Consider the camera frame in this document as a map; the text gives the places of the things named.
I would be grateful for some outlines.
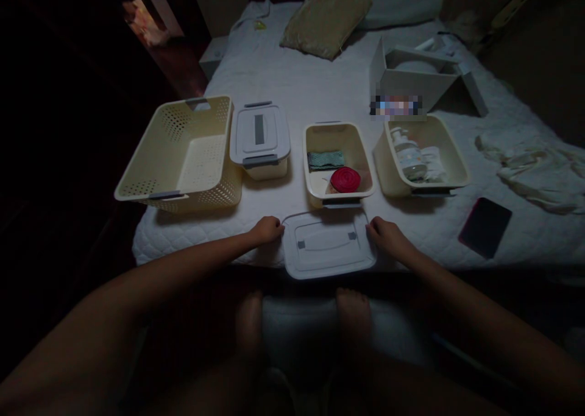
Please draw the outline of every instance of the perforated basket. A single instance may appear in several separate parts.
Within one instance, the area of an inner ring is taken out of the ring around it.
[[[157,108],[118,187],[116,200],[184,213],[239,203],[242,170],[228,151],[229,96]]]

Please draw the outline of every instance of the beige pillow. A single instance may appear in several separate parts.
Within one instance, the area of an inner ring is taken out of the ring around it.
[[[371,6],[372,0],[305,0],[280,45],[333,60]]]

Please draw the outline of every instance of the plastic storage bin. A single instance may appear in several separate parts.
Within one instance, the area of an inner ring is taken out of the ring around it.
[[[408,138],[416,141],[419,148],[439,148],[441,163],[447,173],[445,183],[413,183],[408,180],[396,155],[390,131],[401,127],[408,131]],[[380,187],[388,197],[447,197],[450,190],[469,184],[469,171],[445,123],[433,114],[423,122],[384,122],[384,132],[374,149],[374,161]]]
[[[360,129],[351,122],[313,124],[305,128],[303,154],[305,182],[311,204],[315,207],[347,208],[361,206],[360,199],[369,197],[376,190],[372,180],[372,166],[362,142]],[[311,171],[308,152],[329,152],[340,150],[348,166],[361,176],[357,192],[347,194],[326,194],[329,178],[334,171]]]
[[[233,105],[228,96],[157,108],[114,193],[169,212],[239,203],[241,168],[229,158]]]
[[[285,112],[269,102],[246,104],[236,111],[230,158],[254,180],[281,178],[288,171],[291,138]]]

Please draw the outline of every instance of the foot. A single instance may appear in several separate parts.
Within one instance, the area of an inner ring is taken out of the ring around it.
[[[236,313],[236,347],[243,356],[255,358],[262,352],[262,293],[248,294]]]
[[[372,314],[367,296],[346,288],[337,288],[337,315],[341,337],[350,346],[369,345],[372,340]]]

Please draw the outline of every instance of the plastic basket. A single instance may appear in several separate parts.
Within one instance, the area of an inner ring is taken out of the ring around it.
[[[445,183],[413,183],[405,177],[392,143],[391,131],[396,127],[407,130],[408,138],[420,148],[439,148],[448,177]],[[451,189],[467,186],[470,180],[467,164],[445,122],[431,113],[424,122],[384,122],[384,132],[374,148],[374,161],[382,193],[388,197],[448,197]]]
[[[242,171],[230,161],[233,104],[228,96],[157,108],[114,193],[169,212],[239,203]]]

